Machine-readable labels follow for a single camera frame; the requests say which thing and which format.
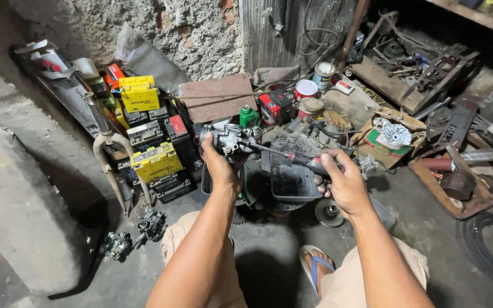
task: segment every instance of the leg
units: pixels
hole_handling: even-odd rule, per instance
[[[410,269],[424,289],[427,287],[429,269],[427,258],[403,241],[393,238],[403,254]],[[360,267],[359,251],[353,248],[342,262],[342,266],[332,274],[321,279],[322,300],[318,308],[327,307],[366,307],[363,273]]]
[[[161,250],[165,265],[167,265],[182,240],[186,237],[197,216],[199,216],[199,211],[187,213],[174,225],[167,228],[161,240]],[[214,286],[208,308],[246,308],[247,304],[243,298],[243,291],[239,287],[239,279],[235,269],[233,247],[231,241],[226,243],[223,251],[224,261],[220,268],[220,278]]]

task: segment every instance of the green bottle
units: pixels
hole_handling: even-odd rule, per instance
[[[239,113],[239,124],[245,129],[253,126],[259,127],[260,115],[249,105],[244,105]]]

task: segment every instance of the yellow battery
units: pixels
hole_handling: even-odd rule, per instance
[[[125,129],[130,129],[129,123],[127,123],[127,120],[125,119],[125,114],[123,113],[123,108],[121,107],[121,103],[119,100],[116,100],[117,107],[113,108],[113,114],[115,115],[115,118]]]
[[[159,97],[153,76],[120,78],[119,86],[121,98],[130,114],[159,109]]]
[[[130,165],[144,182],[151,183],[183,169],[172,143],[161,143],[146,152],[134,153]]]

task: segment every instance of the screwdriver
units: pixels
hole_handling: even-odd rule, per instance
[[[256,143],[251,143],[250,141],[245,140],[243,138],[239,139],[239,143],[242,143],[243,145],[250,146],[250,147],[256,147],[260,150],[266,150],[266,151],[273,152],[275,154],[283,155],[284,157],[288,158],[288,160],[291,163],[293,163],[295,165],[300,165],[300,166],[306,167],[309,170],[311,170],[313,173],[320,175],[324,179],[330,180],[330,175],[328,174],[326,169],[324,169],[323,165],[320,163],[320,158],[316,157],[315,155],[311,155],[311,154],[307,154],[307,153],[296,153],[296,152],[289,152],[289,153],[281,152],[281,151],[273,150],[273,149],[270,149],[269,147],[265,147],[265,146],[262,146],[262,145],[259,145]],[[338,168],[342,172],[344,171],[344,168],[340,164],[336,163],[336,165],[338,165]]]

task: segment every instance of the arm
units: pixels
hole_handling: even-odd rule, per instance
[[[155,283],[146,308],[204,307],[215,284],[241,182],[207,135],[201,146],[213,192]]]
[[[363,270],[366,306],[434,307],[393,238],[374,210],[359,168],[341,150],[320,153],[321,163],[332,178],[332,185],[316,179],[319,191],[330,193],[342,215],[351,221],[357,239]],[[342,173],[334,159],[345,169]]]

